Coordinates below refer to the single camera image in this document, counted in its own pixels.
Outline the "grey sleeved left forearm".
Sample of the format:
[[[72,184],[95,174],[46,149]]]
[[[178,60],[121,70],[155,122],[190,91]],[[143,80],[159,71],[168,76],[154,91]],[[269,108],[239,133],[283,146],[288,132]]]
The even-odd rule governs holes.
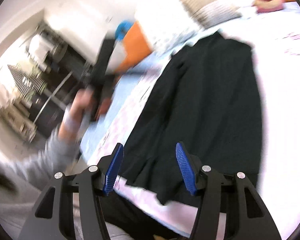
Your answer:
[[[47,139],[44,149],[22,161],[0,164],[0,188],[15,192],[19,187],[34,187],[41,190],[56,172],[63,172],[79,154],[79,140],[87,129],[90,113],[83,114],[82,121],[75,121],[66,112],[62,123],[75,133],[73,140],[59,137],[58,125]]]

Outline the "person's left hand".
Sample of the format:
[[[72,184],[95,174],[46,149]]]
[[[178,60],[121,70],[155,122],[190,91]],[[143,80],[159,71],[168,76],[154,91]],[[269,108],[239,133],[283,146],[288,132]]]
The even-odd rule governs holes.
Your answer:
[[[62,125],[70,132],[77,132],[85,116],[96,120],[107,113],[112,103],[111,97],[97,100],[92,89],[80,89],[73,102],[69,104],[63,116]]]

